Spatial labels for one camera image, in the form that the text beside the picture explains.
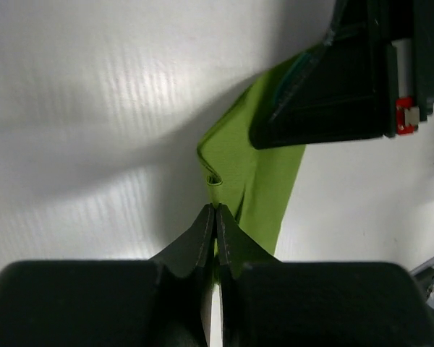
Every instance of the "white surface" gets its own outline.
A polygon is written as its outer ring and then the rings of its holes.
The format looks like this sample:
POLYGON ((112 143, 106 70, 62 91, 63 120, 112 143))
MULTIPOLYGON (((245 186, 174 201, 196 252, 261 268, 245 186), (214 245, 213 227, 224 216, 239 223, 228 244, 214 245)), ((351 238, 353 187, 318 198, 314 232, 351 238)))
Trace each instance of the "white surface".
MULTIPOLYGON (((1 0, 0 269, 145 258, 208 201, 200 136, 333 0, 1 0)), ((434 255, 434 116, 418 135, 309 146, 284 260, 434 255)))

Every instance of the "red component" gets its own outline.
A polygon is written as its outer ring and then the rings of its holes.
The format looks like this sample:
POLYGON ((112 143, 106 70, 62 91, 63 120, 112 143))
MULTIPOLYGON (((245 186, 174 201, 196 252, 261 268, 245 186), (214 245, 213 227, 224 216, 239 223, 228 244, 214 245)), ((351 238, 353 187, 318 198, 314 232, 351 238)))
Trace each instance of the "red component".
POLYGON ((416 126, 405 125, 405 109, 411 109, 414 106, 413 98, 400 98, 396 101, 397 107, 397 134, 406 135, 413 134, 416 131, 416 126))

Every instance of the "black mechanical part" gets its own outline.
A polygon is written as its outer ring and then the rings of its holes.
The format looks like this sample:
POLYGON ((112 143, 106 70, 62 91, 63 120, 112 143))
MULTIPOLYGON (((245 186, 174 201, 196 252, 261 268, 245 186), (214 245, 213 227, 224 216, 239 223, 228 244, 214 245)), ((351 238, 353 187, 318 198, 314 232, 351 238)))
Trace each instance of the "black mechanical part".
POLYGON ((208 346, 213 269, 225 347, 434 346, 434 316, 401 267, 279 262, 224 205, 151 260, 10 265, 0 346, 208 346))
POLYGON ((224 346, 434 346, 434 317, 388 263, 282 263, 216 213, 224 346))
POLYGON ((413 97, 426 121, 434 104, 434 0, 338 0, 330 30, 286 84, 272 113, 257 119, 257 149, 366 140, 397 134, 397 54, 412 42, 413 97))
POLYGON ((0 274, 2 346, 208 346, 214 209, 149 261, 18 262, 0 274))

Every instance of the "green cloth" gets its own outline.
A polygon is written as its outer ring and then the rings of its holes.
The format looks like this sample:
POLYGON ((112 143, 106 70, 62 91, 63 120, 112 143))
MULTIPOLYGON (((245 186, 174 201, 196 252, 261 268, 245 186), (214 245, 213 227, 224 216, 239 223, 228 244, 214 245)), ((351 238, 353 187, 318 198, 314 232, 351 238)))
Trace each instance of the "green cloth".
POLYGON ((261 75, 197 145, 214 206, 228 205, 239 227, 271 254, 305 146, 256 150, 249 129, 253 119, 270 114, 274 93, 295 61, 261 75))

